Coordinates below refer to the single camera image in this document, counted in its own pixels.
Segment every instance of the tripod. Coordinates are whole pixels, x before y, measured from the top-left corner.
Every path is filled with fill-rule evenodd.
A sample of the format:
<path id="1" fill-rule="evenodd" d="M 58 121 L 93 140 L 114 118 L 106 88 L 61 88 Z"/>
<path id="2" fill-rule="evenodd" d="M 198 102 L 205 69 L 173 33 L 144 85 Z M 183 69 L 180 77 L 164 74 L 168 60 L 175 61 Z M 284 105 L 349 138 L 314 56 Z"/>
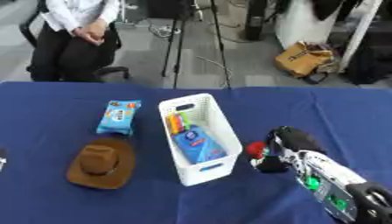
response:
<path id="1" fill-rule="evenodd" d="M 171 25 L 171 36 L 169 37 L 169 45 L 167 46 L 166 57 L 164 58 L 164 68 L 162 70 L 162 77 L 166 77 L 166 70 L 167 70 L 167 66 L 169 63 L 170 53 L 172 51 L 174 33 L 176 31 L 176 25 L 177 25 L 179 19 L 181 19 L 181 25 L 180 25 L 181 33 L 180 33 L 179 40 L 178 40 L 176 64 L 174 65 L 174 68 L 173 68 L 173 72 L 174 72 L 173 88 L 177 88 L 177 83 L 179 80 L 179 71 L 181 68 L 181 57 L 182 57 L 182 50 L 183 50 L 183 45 L 184 45 L 184 36 L 185 36 L 185 32 L 186 32 L 186 21 L 188 20 L 188 18 L 191 17 L 191 15 L 192 15 L 191 13 L 193 11 L 203 11 L 206 9 L 211 9 L 211 12 L 213 13 L 213 20 L 215 23 L 216 37 L 218 39 L 222 65 L 225 70 L 226 83 L 227 83 L 227 87 L 229 89 L 231 89 L 230 76 L 229 76 L 228 69 L 226 66 L 225 47 L 222 42 L 221 28 L 219 26 L 217 7 L 216 7 L 215 0 L 210 0 L 211 7 L 202 8 L 202 9 L 198 9 L 198 8 L 194 9 L 193 8 L 194 6 L 187 2 L 188 0 L 179 0 L 179 1 L 181 2 L 179 4 L 180 7 L 178 9 L 178 13 L 177 13 L 176 17 L 173 19 L 172 25 Z"/>

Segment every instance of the hand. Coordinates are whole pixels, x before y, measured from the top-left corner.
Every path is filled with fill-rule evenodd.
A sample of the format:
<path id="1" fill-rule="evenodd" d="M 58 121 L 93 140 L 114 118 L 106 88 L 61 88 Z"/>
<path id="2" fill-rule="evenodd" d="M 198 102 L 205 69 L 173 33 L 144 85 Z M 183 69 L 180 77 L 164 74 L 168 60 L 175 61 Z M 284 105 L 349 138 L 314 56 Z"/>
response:
<path id="1" fill-rule="evenodd" d="M 98 18 L 92 24 L 83 28 L 83 30 L 86 33 L 90 34 L 93 39 L 99 40 L 99 39 L 103 39 L 103 36 L 105 35 L 106 27 L 107 24 L 105 20 Z"/>
<path id="2" fill-rule="evenodd" d="M 89 33 L 86 32 L 85 29 L 82 28 L 76 28 L 72 31 L 72 34 L 75 35 L 76 37 L 82 38 L 84 40 L 86 40 L 87 42 L 95 45 L 95 46 L 100 46 L 101 44 L 103 44 L 104 39 L 95 39 L 93 38 Z"/>

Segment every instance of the gray carpet floor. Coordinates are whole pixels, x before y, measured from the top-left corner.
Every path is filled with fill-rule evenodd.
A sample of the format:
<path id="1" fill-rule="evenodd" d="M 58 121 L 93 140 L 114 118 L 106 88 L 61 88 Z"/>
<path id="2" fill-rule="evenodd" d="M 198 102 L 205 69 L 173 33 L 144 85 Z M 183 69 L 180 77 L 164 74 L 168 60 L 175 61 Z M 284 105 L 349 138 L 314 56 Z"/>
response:
<path id="1" fill-rule="evenodd" d="M 208 4 L 200 0 L 200 5 Z M 226 0 L 217 1 L 220 22 L 225 25 L 243 24 L 245 10 L 234 7 Z M 18 24 L 33 10 L 35 1 L 18 0 L 15 3 L 0 4 L 0 81 L 30 81 L 25 71 L 32 56 L 32 47 L 18 30 Z M 221 62 L 216 37 L 210 33 L 214 29 L 212 14 L 203 12 L 202 22 L 192 19 L 186 25 L 185 45 L 181 71 L 178 78 L 179 88 L 222 88 L 225 76 L 221 67 L 208 60 Z M 170 20 L 152 19 L 156 26 L 169 25 Z M 32 29 L 38 33 L 43 21 L 39 19 Z M 167 70 L 167 77 L 161 77 L 167 39 L 157 38 L 148 30 L 148 23 L 138 25 L 119 24 L 118 29 L 123 42 L 117 51 L 114 65 L 128 67 L 133 75 L 131 82 L 154 88 L 171 88 L 173 83 L 172 67 L 176 49 L 173 49 Z M 224 37 L 238 39 L 240 28 L 221 27 Z M 289 77 L 275 67 L 274 58 L 282 51 L 273 34 L 272 27 L 265 28 L 262 41 L 253 43 L 234 43 L 224 40 L 227 66 L 231 71 L 231 84 L 234 87 L 250 86 L 290 86 L 309 87 L 301 80 Z M 124 81 L 119 74 L 111 74 L 107 81 Z M 320 87 L 357 88 L 336 76 L 329 77 Z M 389 88 L 390 81 L 383 80 L 363 88 Z"/>

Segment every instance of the blue snack package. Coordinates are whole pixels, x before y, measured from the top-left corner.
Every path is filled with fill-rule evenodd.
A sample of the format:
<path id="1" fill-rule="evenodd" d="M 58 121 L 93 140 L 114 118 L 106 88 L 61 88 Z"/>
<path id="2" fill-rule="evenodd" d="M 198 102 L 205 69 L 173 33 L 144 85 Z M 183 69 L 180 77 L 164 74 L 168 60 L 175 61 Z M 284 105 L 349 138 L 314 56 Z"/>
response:
<path id="1" fill-rule="evenodd" d="M 191 125 L 189 130 L 178 133 L 172 138 L 193 165 L 227 155 L 220 145 L 196 125 Z"/>
<path id="2" fill-rule="evenodd" d="M 132 135 L 132 119 L 141 107 L 141 101 L 110 101 L 96 133 Z"/>

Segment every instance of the tan handbag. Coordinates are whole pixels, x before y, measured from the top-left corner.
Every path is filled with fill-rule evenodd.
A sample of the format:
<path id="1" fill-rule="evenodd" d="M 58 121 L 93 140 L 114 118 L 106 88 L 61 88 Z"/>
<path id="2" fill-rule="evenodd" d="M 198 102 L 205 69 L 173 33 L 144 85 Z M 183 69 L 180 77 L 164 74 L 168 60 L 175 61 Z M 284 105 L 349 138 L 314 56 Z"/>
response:
<path id="1" fill-rule="evenodd" d="M 329 61 L 333 52 L 324 45 L 297 42 L 276 57 L 276 63 L 296 78 L 304 78 L 320 65 Z"/>

